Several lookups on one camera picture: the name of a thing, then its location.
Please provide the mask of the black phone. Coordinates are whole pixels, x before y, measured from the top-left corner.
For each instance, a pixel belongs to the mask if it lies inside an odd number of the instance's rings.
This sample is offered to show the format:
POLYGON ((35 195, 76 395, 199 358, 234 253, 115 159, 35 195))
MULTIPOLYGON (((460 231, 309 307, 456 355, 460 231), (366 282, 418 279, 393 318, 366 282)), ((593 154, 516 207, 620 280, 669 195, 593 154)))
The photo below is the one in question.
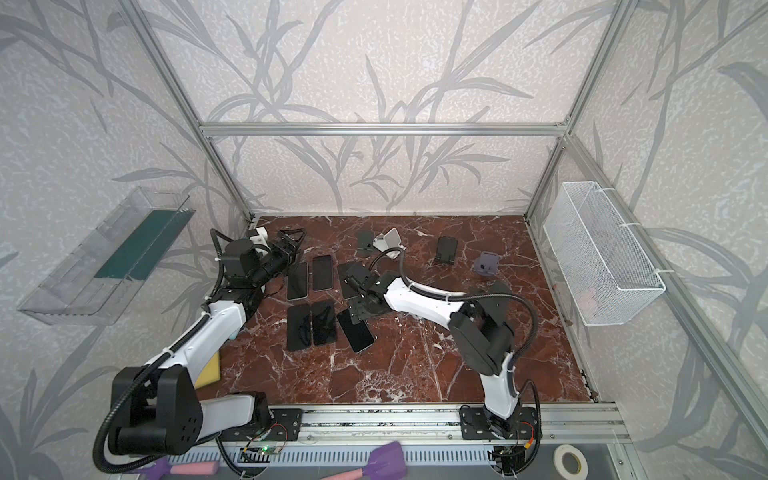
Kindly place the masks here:
POLYGON ((354 353, 360 353, 374 344, 375 337, 367 324, 364 321, 353 323, 349 309, 342 310, 337 320, 354 353))
POLYGON ((298 304, 287 309, 287 351, 301 351, 312 345, 311 318, 309 304, 298 304))
POLYGON ((333 300, 311 305, 312 343, 321 346, 337 341, 336 310, 333 300))
POLYGON ((330 290, 334 286, 333 259, 331 255, 316 256, 312 260, 312 288, 314 291, 330 290))
POLYGON ((304 299, 308 295, 308 264, 299 262, 288 269, 286 277, 287 300, 304 299))
POLYGON ((350 267, 355 265, 358 265, 358 262, 355 262, 355 261, 346 262, 346 263, 339 264, 337 266, 337 273, 338 273, 340 288, 342 292, 342 298, 344 300, 349 300, 359 295, 358 290, 355 287, 350 286, 346 281, 347 271, 349 270, 350 267))

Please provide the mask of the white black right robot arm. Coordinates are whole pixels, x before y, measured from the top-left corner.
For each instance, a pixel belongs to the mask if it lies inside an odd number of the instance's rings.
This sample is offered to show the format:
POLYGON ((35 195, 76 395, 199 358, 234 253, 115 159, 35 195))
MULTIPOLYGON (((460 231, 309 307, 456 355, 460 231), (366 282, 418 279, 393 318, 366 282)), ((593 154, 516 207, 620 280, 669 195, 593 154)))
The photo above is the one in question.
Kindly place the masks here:
POLYGON ((341 281, 369 309, 386 307, 447 329, 465 365, 480 376, 487 428, 498 438, 513 435, 520 410, 514 333, 501 312, 501 298, 442 291, 391 272, 378 275, 361 264, 350 266, 341 281))

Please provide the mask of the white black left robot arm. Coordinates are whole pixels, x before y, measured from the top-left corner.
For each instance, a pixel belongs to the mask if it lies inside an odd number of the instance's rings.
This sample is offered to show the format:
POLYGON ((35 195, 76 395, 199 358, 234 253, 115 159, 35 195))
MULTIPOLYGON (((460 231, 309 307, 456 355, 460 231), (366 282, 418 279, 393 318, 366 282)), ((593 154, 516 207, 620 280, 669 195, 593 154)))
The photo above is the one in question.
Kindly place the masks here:
POLYGON ((272 415, 262 392, 198 398, 195 383, 220 348, 251 319, 266 285, 295 264, 306 236, 302 229, 282 230, 276 240, 257 244, 211 232, 218 275, 200 318, 179 339, 139 367, 114 378, 111 408, 99 428, 93 453, 101 469, 105 455, 181 455, 225 430, 247 426, 261 430, 272 415))

